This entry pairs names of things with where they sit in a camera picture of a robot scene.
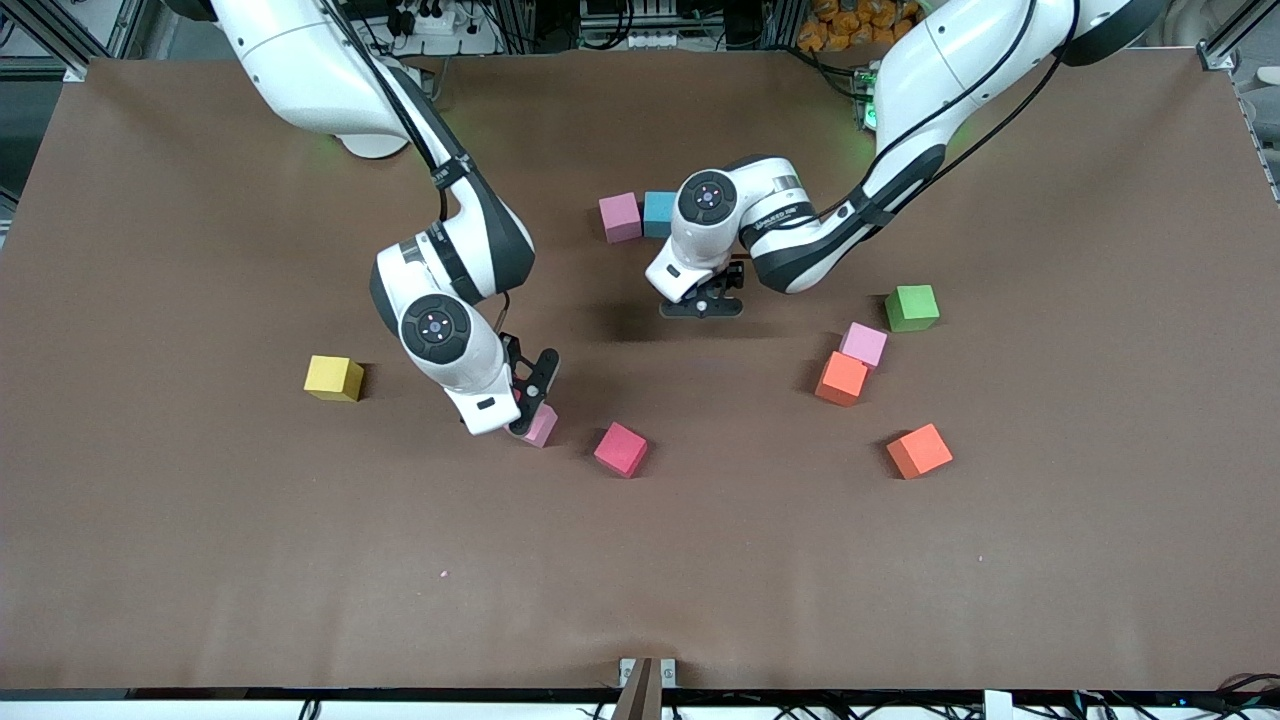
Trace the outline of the orange foam cube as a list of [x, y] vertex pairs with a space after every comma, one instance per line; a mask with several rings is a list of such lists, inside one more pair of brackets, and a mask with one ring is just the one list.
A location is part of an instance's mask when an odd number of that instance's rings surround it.
[[833, 351], [826, 360], [814, 395], [828, 404], [851, 407], [860, 397], [870, 368], [860, 360]]
[[887, 443], [896, 473], [904, 480], [920, 478], [954, 460], [936, 424], [925, 424]]

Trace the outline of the green foam cube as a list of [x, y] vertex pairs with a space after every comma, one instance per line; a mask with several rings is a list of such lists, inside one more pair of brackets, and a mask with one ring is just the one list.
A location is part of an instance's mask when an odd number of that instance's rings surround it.
[[884, 314], [893, 333], [929, 329], [941, 318], [931, 284], [901, 284], [884, 297]]

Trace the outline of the yellow foam cube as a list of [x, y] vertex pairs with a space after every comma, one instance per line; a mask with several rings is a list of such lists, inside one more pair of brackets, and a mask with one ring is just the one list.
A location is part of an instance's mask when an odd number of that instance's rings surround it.
[[351, 357], [312, 355], [303, 391], [320, 400], [355, 404], [361, 398], [364, 379], [364, 366]]

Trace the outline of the silver equipment box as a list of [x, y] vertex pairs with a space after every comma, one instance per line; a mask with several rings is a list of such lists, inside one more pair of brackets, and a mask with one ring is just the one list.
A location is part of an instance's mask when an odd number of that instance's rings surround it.
[[699, 36], [719, 5], [716, 0], [576, 0], [581, 47], [631, 50], [676, 47]]

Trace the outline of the orange snack bag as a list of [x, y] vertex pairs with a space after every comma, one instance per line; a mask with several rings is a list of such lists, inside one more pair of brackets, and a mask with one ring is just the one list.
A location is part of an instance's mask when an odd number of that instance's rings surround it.
[[920, 26], [938, 0], [810, 0], [795, 45], [804, 53], [888, 47]]

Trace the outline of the white power strip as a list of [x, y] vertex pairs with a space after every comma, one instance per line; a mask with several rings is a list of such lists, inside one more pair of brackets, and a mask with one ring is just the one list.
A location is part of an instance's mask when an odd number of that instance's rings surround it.
[[397, 56], [498, 55], [507, 50], [483, 0], [381, 0], [370, 20], [376, 44]]

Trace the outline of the small metal bracket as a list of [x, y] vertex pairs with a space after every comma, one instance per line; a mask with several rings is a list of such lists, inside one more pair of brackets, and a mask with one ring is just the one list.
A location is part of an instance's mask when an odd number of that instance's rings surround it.
[[635, 659], [627, 657], [618, 661], [618, 675], [616, 685], [622, 688], [628, 682], [634, 670], [639, 669], [644, 661], [649, 662], [649, 667], [653, 676], [660, 679], [660, 687], [663, 689], [676, 689], [678, 688], [677, 682], [677, 662], [675, 659]]

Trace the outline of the aluminium frame profile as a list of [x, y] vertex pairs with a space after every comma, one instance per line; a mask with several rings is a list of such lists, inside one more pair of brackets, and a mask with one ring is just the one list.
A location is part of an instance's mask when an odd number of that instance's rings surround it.
[[152, 0], [0, 0], [0, 81], [81, 82], [142, 41]]
[[1280, 0], [1242, 0], [1236, 10], [1210, 37], [1197, 44], [1202, 67], [1206, 70], [1234, 70], [1238, 46], [1277, 10]]

